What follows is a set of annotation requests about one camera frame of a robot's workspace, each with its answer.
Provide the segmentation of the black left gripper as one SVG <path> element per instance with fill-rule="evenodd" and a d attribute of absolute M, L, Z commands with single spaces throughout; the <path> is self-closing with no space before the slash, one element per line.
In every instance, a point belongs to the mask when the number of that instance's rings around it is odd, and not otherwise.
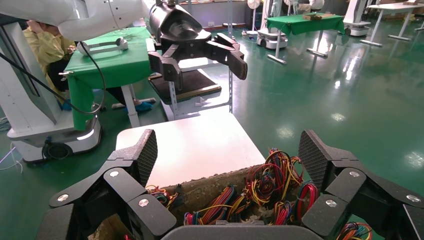
<path fill-rule="evenodd" d="M 165 81 L 174 82 L 178 90 L 183 88 L 179 60 L 205 55 L 228 66 L 240 80 L 247 78 L 248 64 L 244 61 L 240 44 L 223 33 L 218 33 L 211 40 L 212 34 L 180 5 L 156 5 L 150 12 L 149 26 L 157 42 L 148 49 L 150 69 L 161 74 Z"/>

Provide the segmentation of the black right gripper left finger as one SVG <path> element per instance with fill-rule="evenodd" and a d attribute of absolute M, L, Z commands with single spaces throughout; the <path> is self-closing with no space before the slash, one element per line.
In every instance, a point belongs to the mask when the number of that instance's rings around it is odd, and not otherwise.
<path fill-rule="evenodd" d="M 100 169 L 51 197 L 36 234 L 38 240 L 86 240 L 107 218 L 118 215 L 137 240 L 159 240 L 176 217 L 148 193 L 158 157 L 156 133 L 113 151 Z"/>

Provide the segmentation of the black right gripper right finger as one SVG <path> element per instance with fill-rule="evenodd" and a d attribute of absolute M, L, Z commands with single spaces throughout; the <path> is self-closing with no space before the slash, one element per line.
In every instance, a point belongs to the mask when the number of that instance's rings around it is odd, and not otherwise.
<path fill-rule="evenodd" d="M 301 133 L 298 155 L 320 192 L 301 221 L 322 239 L 335 239 L 352 215 L 386 240 L 423 239 L 421 195 L 372 173 L 350 151 L 326 145 L 311 129 Z"/>

